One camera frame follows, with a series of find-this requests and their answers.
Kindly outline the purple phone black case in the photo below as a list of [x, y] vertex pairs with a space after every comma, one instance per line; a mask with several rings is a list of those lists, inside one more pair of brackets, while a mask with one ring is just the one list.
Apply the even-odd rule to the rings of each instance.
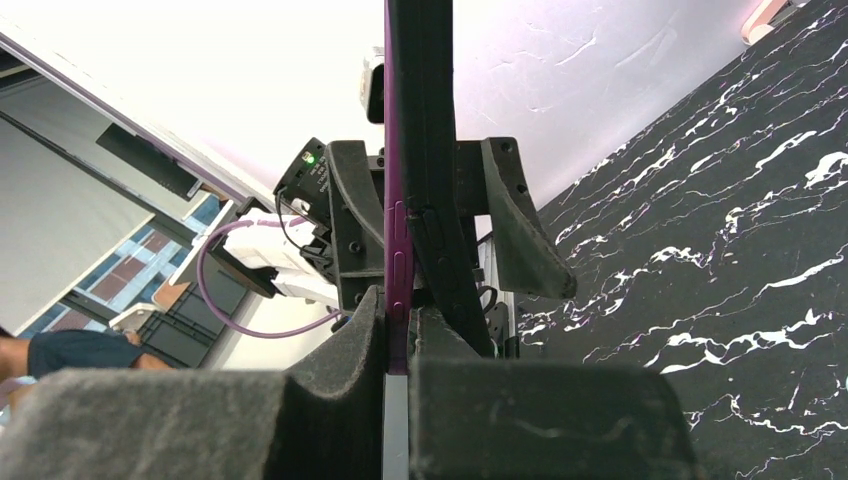
[[406, 224], [407, 208], [404, 204], [400, 134], [398, 123], [398, 95], [395, 93], [395, 73], [392, 40], [393, 21], [390, 3], [384, 3], [384, 266], [387, 328], [387, 373], [408, 373], [408, 324], [412, 307], [414, 283], [414, 258], [412, 240]]

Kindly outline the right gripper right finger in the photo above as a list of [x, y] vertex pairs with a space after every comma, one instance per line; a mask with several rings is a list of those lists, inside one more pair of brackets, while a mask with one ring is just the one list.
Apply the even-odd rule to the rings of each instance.
[[699, 479], [658, 373], [479, 356], [438, 310], [409, 325], [413, 479]]

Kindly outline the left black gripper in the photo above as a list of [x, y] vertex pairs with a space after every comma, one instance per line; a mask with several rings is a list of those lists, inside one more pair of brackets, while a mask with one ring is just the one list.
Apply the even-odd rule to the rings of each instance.
[[[384, 167], [361, 140], [326, 147], [328, 236], [339, 308], [351, 314], [371, 285], [383, 287]], [[566, 300], [577, 280], [538, 217], [525, 178], [517, 141], [490, 137], [458, 144], [455, 175], [460, 225], [468, 244], [483, 313], [505, 315], [507, 304], [483, 284], [475, 219], [489, 213], [499, 285], [505, 291]]]

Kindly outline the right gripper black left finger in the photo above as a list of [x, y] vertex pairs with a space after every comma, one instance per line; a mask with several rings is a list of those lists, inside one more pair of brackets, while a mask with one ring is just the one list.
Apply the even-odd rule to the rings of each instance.
[[377, 479], [383, 295], [283, 371], [66, 370], [1, 438], [5, 479]]

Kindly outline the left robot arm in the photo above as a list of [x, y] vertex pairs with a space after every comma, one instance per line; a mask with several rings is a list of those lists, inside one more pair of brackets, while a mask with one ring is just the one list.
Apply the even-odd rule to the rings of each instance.
[[357, 140], [309, 142], [276, 187], [277, 209], [241, 209], [241, 226], [219, 248], [256, 292], [346, 312], [373, 285], [395, 306], [404, 292], [470, 294], [488, 276], [503, 291], [574, 296], [576, 279], [543, 231], [514, 139], [458, 142], [453, 182], [467, 253], [462, 273], [425, 254], [385, 253], [406, 242], [406, 214], [387, 199], [384, 156]]

